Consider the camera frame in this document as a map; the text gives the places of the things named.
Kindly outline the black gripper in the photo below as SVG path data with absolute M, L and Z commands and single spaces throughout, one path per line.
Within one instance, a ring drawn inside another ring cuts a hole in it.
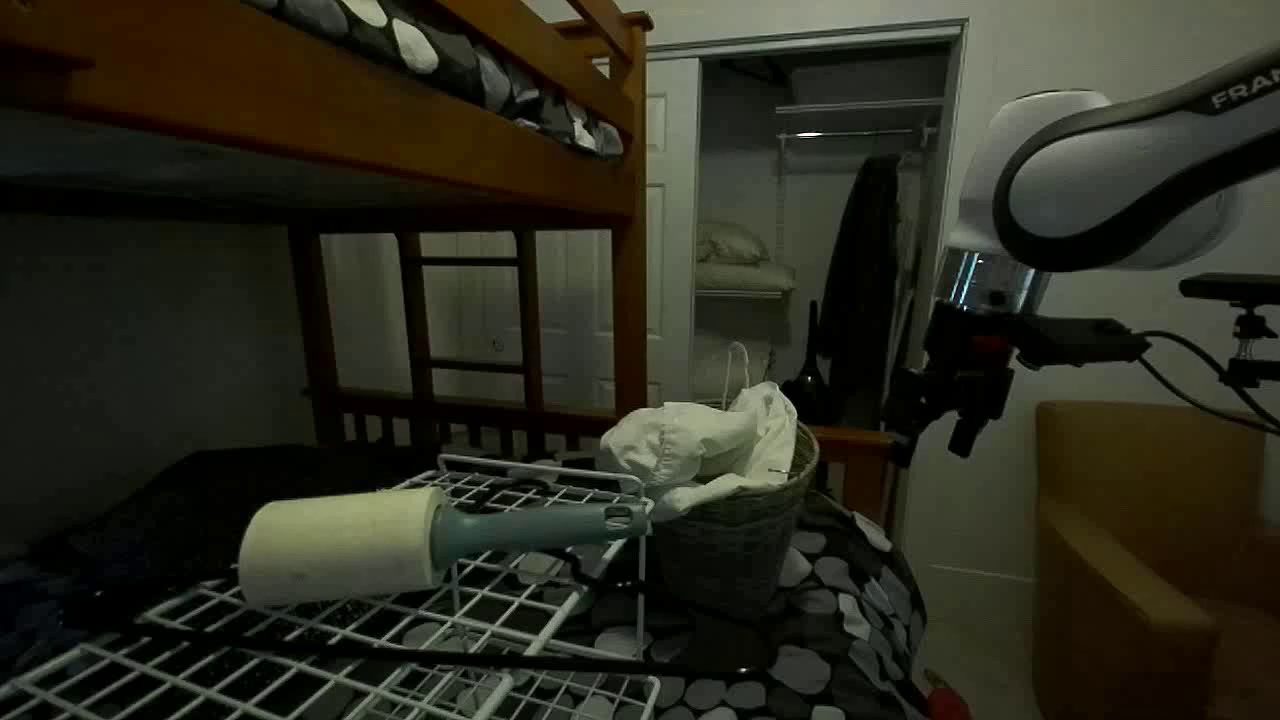
M 924 364 L 895 370 L 884 400 L 893 462 L 909 465 L 924 430 L 940 416 L 955 416 L 950 454 L 968 457 L 976 437 L 1004 416 L 1016 370 L 1134 364 L 1145 353 L 1148 344 L 1121 320 L 938 303 L 924 337 Z

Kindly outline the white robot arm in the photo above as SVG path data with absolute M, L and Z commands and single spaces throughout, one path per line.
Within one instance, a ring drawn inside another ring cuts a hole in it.
M 1171 269 L 1223 241 L 1235 188 L 1280 169 L 1280 47 L 1228 62 L 1176 90 L 1109 99 L 1047 90 L 1009 99 L 960 188 L 924 364 L 884 400 L 893 462 L 955 416 L 968 457 L 1004 416 L 1012 364 L 1134 364 L 1148 337 L 1121 320 L 1043 317 L 1052 275 Z

